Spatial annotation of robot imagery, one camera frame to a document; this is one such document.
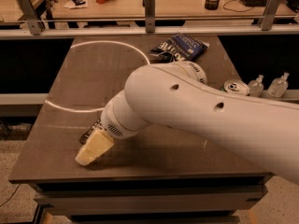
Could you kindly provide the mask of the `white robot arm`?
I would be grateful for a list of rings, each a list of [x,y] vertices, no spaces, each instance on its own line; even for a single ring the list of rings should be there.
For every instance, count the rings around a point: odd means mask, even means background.
[[[216,90],[200,82],[192,62],[147,64],[101,113],[100,127],[79,150],[86,166],[116,139],[137,135],[151,124],[195,133],[292,183],[299,182],[299,107]]]

